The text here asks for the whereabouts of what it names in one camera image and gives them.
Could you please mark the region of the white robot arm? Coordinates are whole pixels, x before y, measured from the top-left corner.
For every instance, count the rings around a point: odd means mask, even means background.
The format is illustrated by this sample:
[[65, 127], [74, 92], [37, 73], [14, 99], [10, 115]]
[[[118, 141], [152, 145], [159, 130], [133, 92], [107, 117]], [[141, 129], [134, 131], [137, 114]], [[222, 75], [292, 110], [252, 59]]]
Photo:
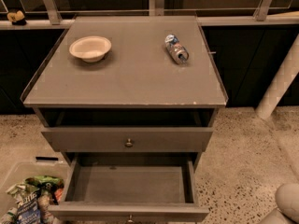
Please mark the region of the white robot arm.
[[[268, 119], [299, 73], [299, 35], [271, 81], [263, 99], [256, 108], [261, 119]], [[299, 224], [299, 184], [280, 185], [275, 192], [277, 207], [258, 224]]]

